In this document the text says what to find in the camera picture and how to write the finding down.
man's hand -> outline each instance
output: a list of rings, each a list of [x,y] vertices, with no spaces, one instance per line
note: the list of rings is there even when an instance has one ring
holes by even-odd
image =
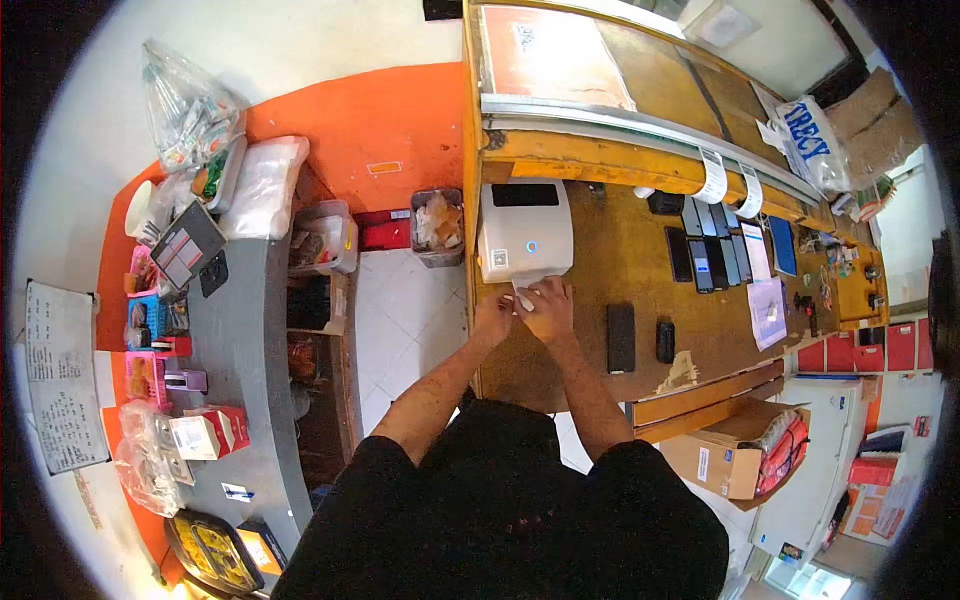
[[[548,348],[556,343],[575,341],[573,337],[573,287],[558,276],[545,277],[516,292],[528,299],[534,309],[527,311],[514,298],[514,310]]]
[[[473,313],[473,337],[489,348],[507,339],[514,326],[514,304],[503,294],[489,294],[477,302]]]

person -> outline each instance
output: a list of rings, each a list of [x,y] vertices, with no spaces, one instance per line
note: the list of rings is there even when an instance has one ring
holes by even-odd
[[[716,598],[727,533],[633,428],[573,333],[559,277],[477,304],[468,341],[404,392],[313,515],[273,598]],[[475,399],[514,313],[560,368],[589,474],[550,417]]]

gray counter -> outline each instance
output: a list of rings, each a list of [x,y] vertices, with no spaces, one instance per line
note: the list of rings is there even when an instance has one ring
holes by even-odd
[[[200,282],[190,282],[193,355],[177,364],[206,371],[209,392],[171,393],[178,409],[242,406],[250,430],[249,447],[217,461],[190,462],[196,485],[192,491],[181,486],[187,492],[187,508],[233,526],[248,518],[267,523],[288,559],[312,515],[300,470],[287,371],[289,244],[289,236],[281,241],[229,242],[227,282],[206,299]],[[253,492],[250,504],[227,499],[221,483]],[[263,577],[269,592],[276,576]]]

blue notebook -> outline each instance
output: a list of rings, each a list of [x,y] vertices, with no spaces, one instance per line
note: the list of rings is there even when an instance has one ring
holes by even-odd
[[[779,217],[767,217],[770,237],[774,241],[774,269],[797,276],[797,256],[793,253],[793,232],[790,224]]]

white label printer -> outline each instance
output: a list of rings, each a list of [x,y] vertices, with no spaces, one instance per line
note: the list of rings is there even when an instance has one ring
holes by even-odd
[[[484,283],[525,287],[573,266],[573,225],[562,180],[510,178],[480,190]]]

